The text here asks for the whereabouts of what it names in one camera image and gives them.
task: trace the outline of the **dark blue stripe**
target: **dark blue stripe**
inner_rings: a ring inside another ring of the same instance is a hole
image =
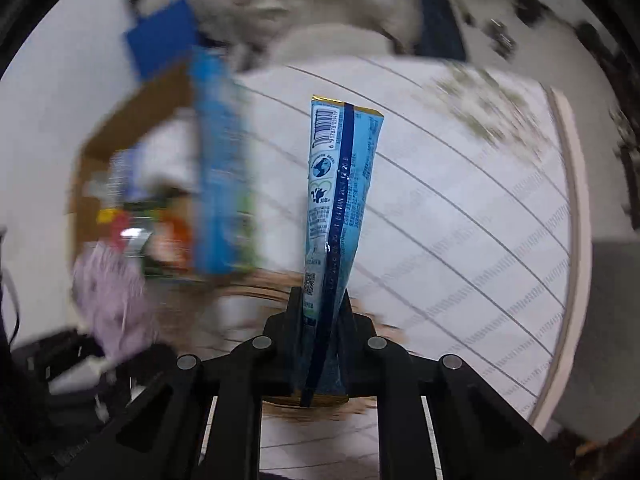
[[[340,158],[338,160],[335,177],[334,208],[331,213],[331,223],[326,240],[326,263],[324,264],[324,278],[322,279],[322,297],[320,315],[316,326],[314,349],[311,354],[309,372],[306,375],[305,388],[302,391],[300,404],[305,406],[311,402],[318,387],[320,375],[324,368],[326,351],[331,340],[332,324],[334,321],[334,302],[340,277],[340,238],[344,224],[344,210],[347,205],[349,191],[349,174],[351,172],[351,153],[353,152],[353,105],[344,104],[342,120],[342,143],[340,144]]]

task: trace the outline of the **barcode number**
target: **barcode number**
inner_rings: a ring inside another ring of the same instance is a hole
[[[314,283],[316,282],[315,272],[305,273],[305,294],[311,296],[314,293]]]
[[[328,144],[333,149],[338,131],[338,110],[331,107],[316,108],[314,117],[314,140],[312,148]]]

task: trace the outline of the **lavender fabric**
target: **lavender fabric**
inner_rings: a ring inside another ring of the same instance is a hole
[[[104,354],[114,362],[142,351],[158,334],[139,263],[104,242],[74,265],[73,297]]]

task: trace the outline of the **silver screw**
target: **silver screw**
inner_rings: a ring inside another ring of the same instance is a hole
[[[369,348],[373,348],[374,350],[382,350],[386,346],[386,339],[375,335],[369,338],[367,345],[369,345]]]
[[[457,355],[448,354],[442,358],[442,364],[444,364],[449,370],[457,370],[462,366],[462,359]]]
[[[264,350],[265,348],[269,348],[271,346],[271,338],[265,335],[259,335],[258,337],[254,338],[254,340],[252,341],[252,345],[258,350]]]
[[[198,364],[198,360],[192,355],[178,357],[177,365],[180,370],[191,370],[196,364]]]

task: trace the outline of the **striped tablecloth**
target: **striped tablecloth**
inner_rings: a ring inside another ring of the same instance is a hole
[[[460,355],[542,430],[590,279],[584,161],[565,98],[415,58],[274,67],[240,82],[262,266],[303,267],[311,96],[379,110],[350,295],[411,352]],[[261,469],[290,478],[377,476],[375,410],[309,425],[265,416],[261,445]]]

